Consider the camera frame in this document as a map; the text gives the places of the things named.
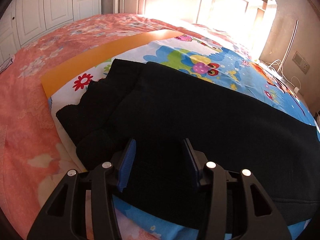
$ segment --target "black garment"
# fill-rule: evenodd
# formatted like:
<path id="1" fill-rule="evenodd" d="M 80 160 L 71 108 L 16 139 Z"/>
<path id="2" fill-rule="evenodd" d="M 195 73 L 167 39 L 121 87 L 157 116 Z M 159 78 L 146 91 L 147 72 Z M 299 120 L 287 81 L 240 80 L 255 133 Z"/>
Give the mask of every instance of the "black garment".
<path id="1" fill-rule="evenodd" d="M 226 170 L 251 170 L 288 225 L 313 216 L 320 201 L 320 143 L 306 125 L 259 100 L 175 69 L 114 60 L 78 105 L 57 118 L 91 170 L 124 148 L 137 152 L 118 197 L 164 220 L 199 228 L 204 195 L 191 190 L 180 141 Z"/>

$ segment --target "orange strip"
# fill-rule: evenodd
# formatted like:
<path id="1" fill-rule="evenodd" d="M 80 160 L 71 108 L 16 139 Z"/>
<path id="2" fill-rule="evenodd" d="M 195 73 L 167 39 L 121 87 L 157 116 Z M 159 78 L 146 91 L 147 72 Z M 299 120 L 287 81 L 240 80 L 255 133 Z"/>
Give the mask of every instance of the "orange strip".
<path id="1" fill-rule="evenodd" d="M 140 33 L 108 42 L 99 47 L 85 51 L 60 65 L 52 68 L 41 77 L 47 98 L 82 72 L 104 62 L 108 58 L 124 53 L 130 49 L 146 45 L 151 41 L 166 40 L 181 36 L 183 33 L 172 30 L 159 30 Z"/>

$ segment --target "metal pin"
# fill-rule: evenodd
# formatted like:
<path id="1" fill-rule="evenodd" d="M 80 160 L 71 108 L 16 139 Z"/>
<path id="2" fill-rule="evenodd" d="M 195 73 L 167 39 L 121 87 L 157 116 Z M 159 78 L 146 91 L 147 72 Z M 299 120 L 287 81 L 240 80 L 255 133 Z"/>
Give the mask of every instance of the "metal pin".
<path id="1" fill-rule="evenodd" d="M 102 164 L 102 167 L 105 168 L 105 169 L 108 169 L 112 166 L 112 163 L 111 162 L 105 162 Z"/>
<path id="2" fill-rule="evenodd" d="M 72 176 L 74 176 L 74 175 L 76 175 L 76 174 L 77 174 L 76 170 L 70 170 L 70 171 L 68 171 L 68 176 L 70 176 L 70 177 L 72 177 Z"/>
<path id="3" fill-rule="evenodd" d="M 247 169 L 244 169 L 244 170 L 242 170 L 242 174 L 243 174 L 244 176 L 250 176 L 250 175 L 251 175 L 251 171 L 249 171 L 249 170 L 247 170 Z"/>
<path id="4" fill-rule="evenodd" d="M 210 169 L 213 169 L 213 168 L 215 168 L 217 166 L 214 162 L 207 162 L 206 165 Z"/>

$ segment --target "wooden headboard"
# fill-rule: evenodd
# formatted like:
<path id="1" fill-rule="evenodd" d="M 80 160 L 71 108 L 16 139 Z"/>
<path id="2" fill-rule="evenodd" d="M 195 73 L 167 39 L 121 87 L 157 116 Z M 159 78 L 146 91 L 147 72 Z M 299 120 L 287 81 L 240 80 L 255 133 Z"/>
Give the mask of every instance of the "wooden headboard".
<path id="1" fill-rule="evenodd" d="M 252 59 L 259 59 L 262 53 L 277 9 L 276 0 L 172 0 L 171 4 L 159 0 L 154 8 L 155 1 L 114 0 L 113 13 L 152 12 L 156 16 L 171 11 L 170 17 L 228 32 L 251 51 Z"/>

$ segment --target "wall socket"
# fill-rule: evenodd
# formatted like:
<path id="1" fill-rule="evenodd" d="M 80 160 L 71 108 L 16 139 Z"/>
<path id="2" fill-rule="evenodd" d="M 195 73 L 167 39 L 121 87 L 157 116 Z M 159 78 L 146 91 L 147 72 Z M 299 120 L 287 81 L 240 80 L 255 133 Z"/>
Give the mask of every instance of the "wall socket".
<path id="1" fill-rule="evenodd" d="M 296 51 L 293 56 L 293 62 L 298 65 L 298 67 L 302 70 L 303 73 L 307 73 L 310 65 L 305 61 L 305 59 Z"/>

